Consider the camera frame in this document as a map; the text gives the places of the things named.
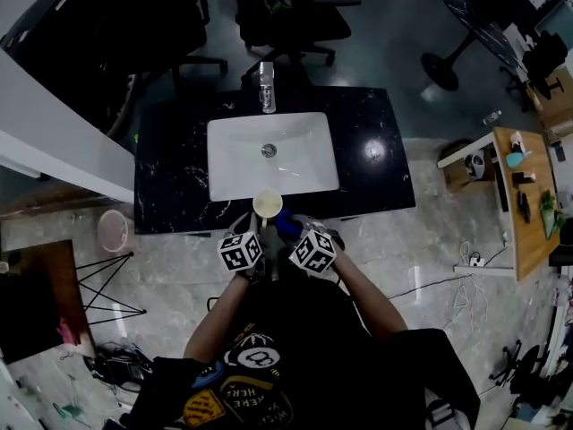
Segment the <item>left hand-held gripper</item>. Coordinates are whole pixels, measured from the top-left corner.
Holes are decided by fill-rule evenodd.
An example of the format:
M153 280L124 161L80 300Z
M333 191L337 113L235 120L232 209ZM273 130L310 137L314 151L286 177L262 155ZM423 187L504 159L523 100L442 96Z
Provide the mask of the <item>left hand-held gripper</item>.
M263 250L259 242L260 219L247 212L237 219L218 241L218 257L223 269L248 281L256 281L263 273Z

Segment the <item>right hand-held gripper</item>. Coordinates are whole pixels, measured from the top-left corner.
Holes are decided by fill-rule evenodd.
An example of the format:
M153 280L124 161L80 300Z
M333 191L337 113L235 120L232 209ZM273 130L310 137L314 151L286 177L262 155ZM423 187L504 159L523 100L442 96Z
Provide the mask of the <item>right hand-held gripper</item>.
M341 250L345 243L335 229L305 215L294 215L286 222L286 235L297 241L289 260L300 270L312 276L319 276L331 267L337 258L334 244Z

